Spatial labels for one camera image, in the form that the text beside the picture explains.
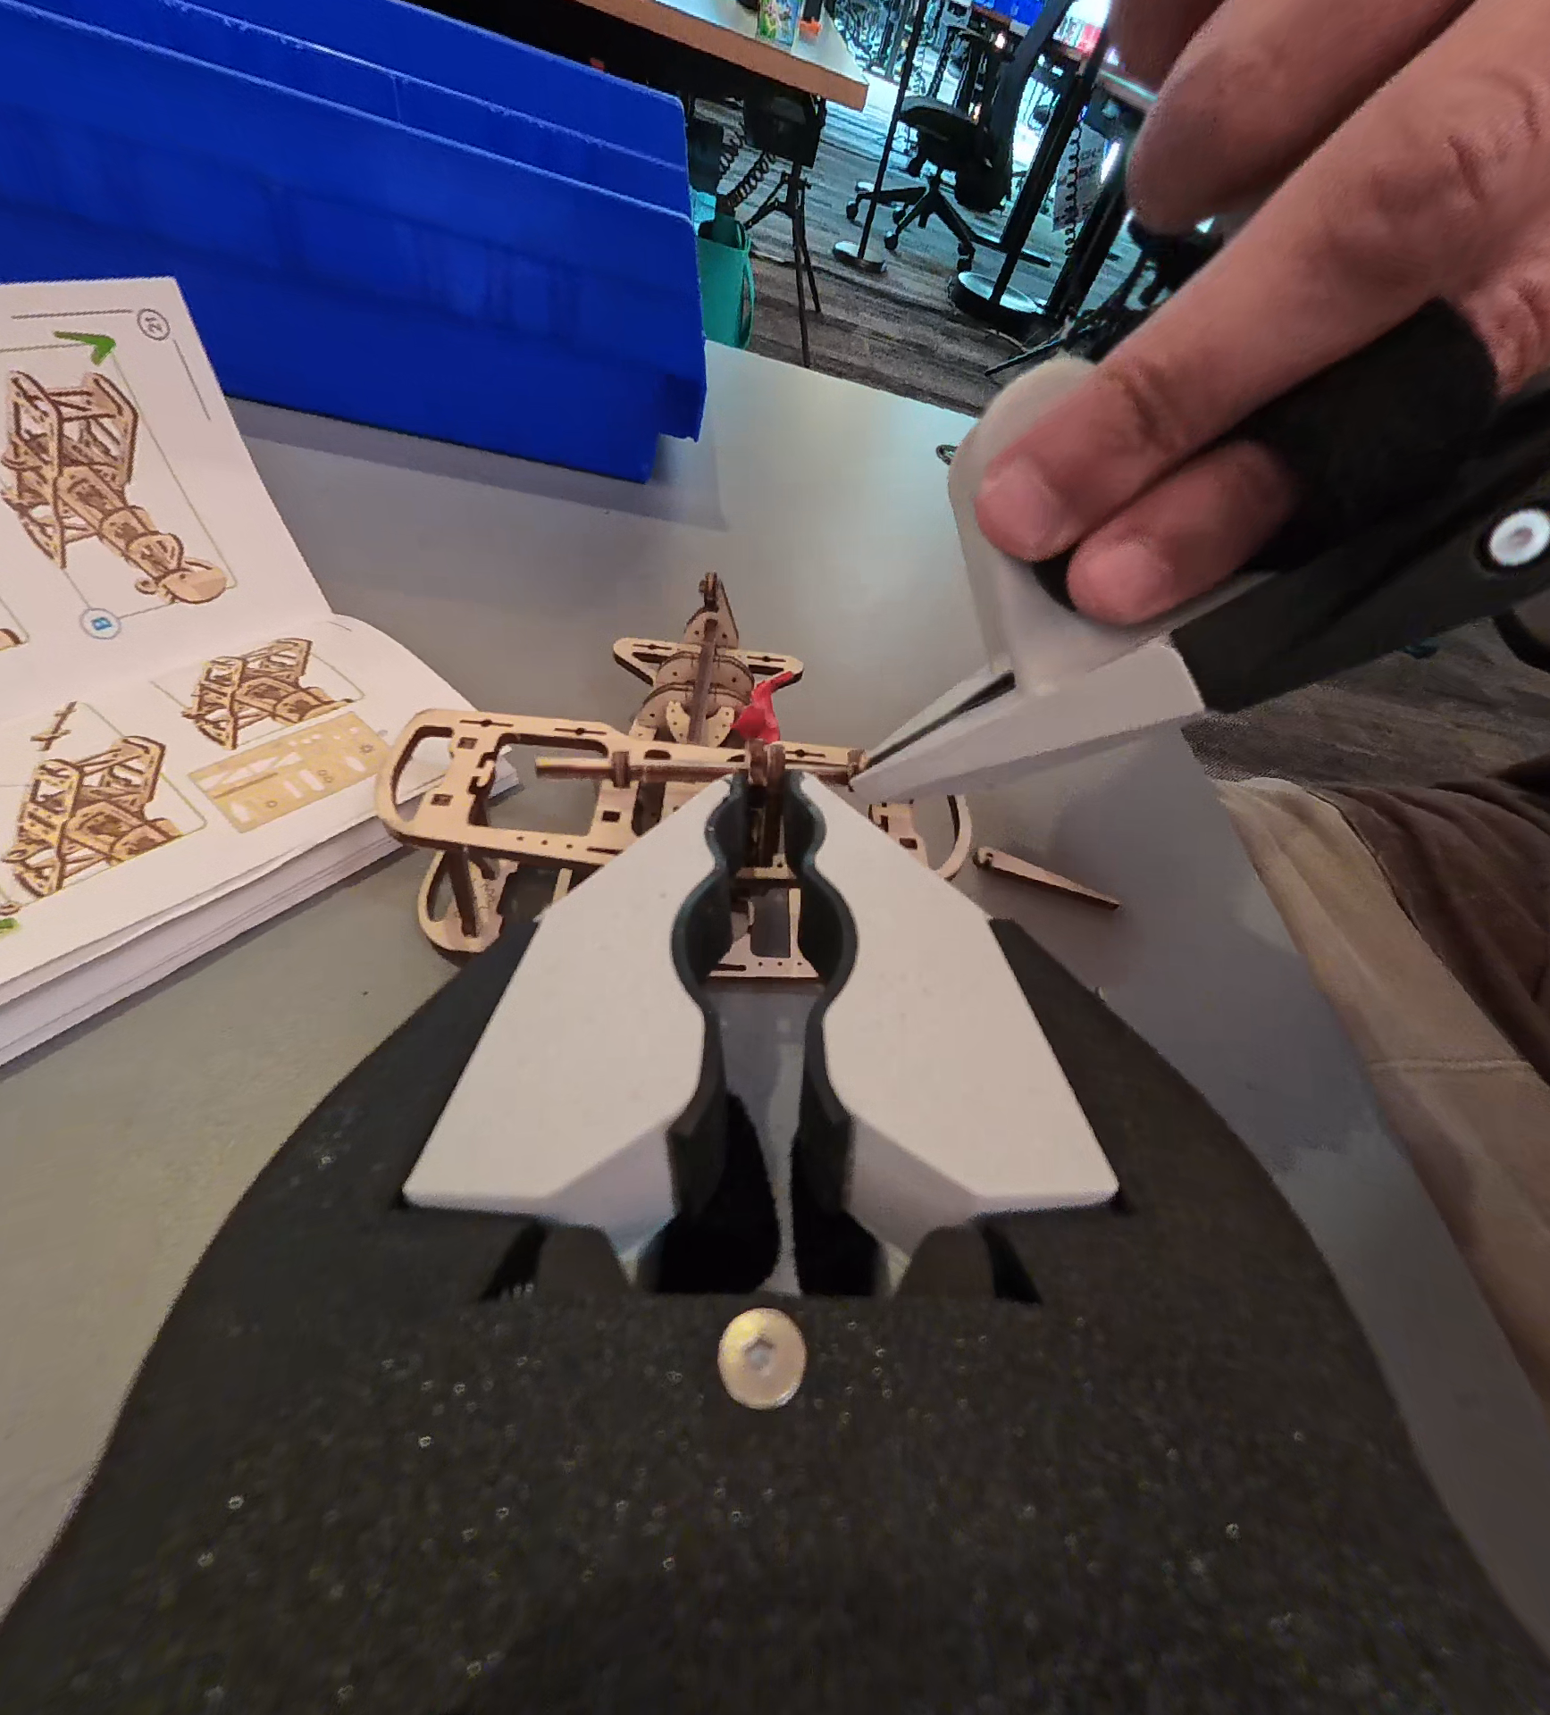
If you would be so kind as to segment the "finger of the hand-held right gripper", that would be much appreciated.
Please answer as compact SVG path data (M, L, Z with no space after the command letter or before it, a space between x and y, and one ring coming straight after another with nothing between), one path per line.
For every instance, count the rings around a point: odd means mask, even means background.
M1064 755L1199 716L1205 703L1171 646L1137 646L1064 671L1046 687L983 668L865 752L864 803L912 802L1005 786Z
M1030 566L990 546L974 518L978 485L992 455L1076 391L1085 375L1085 360L1055 357L1014 378L956 444L947 475L962 566L989 648L987 664L978 671L1008 668L1037 687L1064 673L1105 666L1137 646L1171 646L1156 627L1115 630L1067 611Z

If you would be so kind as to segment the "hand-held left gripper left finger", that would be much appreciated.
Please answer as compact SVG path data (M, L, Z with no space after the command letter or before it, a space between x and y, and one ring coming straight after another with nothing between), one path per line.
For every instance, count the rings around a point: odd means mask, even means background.
M742 777L712 782L581 889L508 964L401 1198L664 1238L669 1268L771 1268L776 1207L726 1088L708 975L731 941Z

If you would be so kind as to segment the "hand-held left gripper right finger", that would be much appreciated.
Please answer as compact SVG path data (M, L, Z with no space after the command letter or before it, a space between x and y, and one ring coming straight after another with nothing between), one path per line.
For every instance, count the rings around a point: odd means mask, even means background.
M997 925L842 796L787 786L805 1023L792 1179L908 1255L983 1216L1089 1209L1119 1180Z

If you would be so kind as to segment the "wooden airplane model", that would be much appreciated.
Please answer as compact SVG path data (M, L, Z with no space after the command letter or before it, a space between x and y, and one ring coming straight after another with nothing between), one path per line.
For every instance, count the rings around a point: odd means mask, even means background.
M533 764L539 753L603 755L624 746L797 746L780 736L774 696L799 680L803 662L742 646L715 573L699 582L697 609L676 639L619 637L614 659L642 684L626 730L596 720L426 709L399 734L376 782L376 809L397 843L428 854L417 921L444 955L485 952L508 925L515 884L537 886L537 909L560 902L717 782L556 780L594 789L581 830L497 825L490 803L512 782L510 750L528 750ZM815 979L799 948L801 902L781 814L780 786L749 787L747 854L730 884L728 950L715 980Z

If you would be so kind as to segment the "person's right hand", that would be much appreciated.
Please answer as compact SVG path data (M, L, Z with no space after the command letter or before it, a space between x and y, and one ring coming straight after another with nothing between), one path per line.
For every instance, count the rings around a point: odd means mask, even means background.
M1067 555L1133 627L1242 568L1296 507L1247 414L1430 301L1497 396L1550 369L1550 3L1119 3L1155 89L1128 168L1149 230L1239 218L1149 319L997 450L983 537Z

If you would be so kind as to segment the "pointed wooden stick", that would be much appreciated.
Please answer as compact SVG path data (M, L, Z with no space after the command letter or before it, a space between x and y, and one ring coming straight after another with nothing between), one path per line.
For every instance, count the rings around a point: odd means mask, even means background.
M1021 859L999 846L978 845L971 852L974 868L980 871L1001 877L1010 882L1017 882L1026 887L1044 889L1074 902L1083 902L1085 905L1117 911L1121 909L1121 900L1112 893L1089 887L1083 882L1072 880L1062 875L1056 870L1042 868L1028 859Z

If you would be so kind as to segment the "person's brown shirt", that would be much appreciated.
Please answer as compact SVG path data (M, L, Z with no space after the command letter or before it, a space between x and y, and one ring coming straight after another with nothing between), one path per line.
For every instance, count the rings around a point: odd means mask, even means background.
M1403 911L1550 1080L1550 753L1497 775L1326 791Z

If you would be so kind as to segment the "green bucket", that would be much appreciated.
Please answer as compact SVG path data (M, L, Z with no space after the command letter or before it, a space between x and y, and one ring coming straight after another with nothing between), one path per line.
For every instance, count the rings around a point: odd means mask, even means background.
M755 269L746 226L717 210L697 226L699 310L705 339L746 350L755 323Z

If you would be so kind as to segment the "person's tan trousers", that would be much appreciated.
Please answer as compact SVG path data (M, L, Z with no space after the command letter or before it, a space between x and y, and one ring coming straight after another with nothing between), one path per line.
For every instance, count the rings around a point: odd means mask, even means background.
M1428 948L1326 789L1217 795L1550 1422L1550 1080Z

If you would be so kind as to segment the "black tripod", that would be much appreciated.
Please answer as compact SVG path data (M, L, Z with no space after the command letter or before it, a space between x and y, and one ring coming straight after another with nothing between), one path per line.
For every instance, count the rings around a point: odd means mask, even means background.
M715 194L705 234L715 243L746 237L769 216L783 216L789 226L790 268L797 314L799 357L812 364L810 319L822 312L821 289L806 226L806 171L819 151L826 103L803 92L760 92L742 101L740 137L722 157L731 164L747 148L753 160L742 176Z

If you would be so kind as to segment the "black office chair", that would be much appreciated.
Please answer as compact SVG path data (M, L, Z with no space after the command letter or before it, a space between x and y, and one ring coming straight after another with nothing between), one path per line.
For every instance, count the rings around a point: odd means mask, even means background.
M924 226L930 218L939 219L953 234L956 271L962 275L974 266L978 248L1005 250L1003 235L972 226L965 216L992 214L1010 189L1012 139L1022 91L1051 32L1049 23L1031 23L1024 28L1014 51L997 60L987 94L971 109L910 94L917 39L910 41L876 176L872 182L858 182L844 207L847 221L865 218L858 250L851 251L849 246L839 244L833 251L837 257L851 259L865 271L883 268L880 257L867 253L872 212L883 205L899 210L883 239L889 251L896 250L899 235L908 226ZM930 171L914 185L887 185L892 139L901 125L914 132L917 166L926 166Z

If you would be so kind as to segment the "instruction booklet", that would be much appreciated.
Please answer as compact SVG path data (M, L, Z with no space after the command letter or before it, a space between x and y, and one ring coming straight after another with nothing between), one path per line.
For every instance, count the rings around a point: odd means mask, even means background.
M460 707L331 611L174 280L0 284L0 1068L389 854Z

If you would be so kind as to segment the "wood-edged table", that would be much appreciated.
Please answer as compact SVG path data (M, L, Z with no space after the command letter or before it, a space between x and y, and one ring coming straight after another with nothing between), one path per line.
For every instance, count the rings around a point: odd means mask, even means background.
M790 92L855 114L865 109L867 76L824 10L785 44L760 35L753 14L733 1L581 1L580 7Z

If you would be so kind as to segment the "blue plastic bin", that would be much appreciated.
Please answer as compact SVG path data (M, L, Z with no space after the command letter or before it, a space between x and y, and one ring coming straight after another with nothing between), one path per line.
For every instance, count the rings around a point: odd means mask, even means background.
M0 284L230 394L644 482L706 368L674 96L410 3L0 3Z

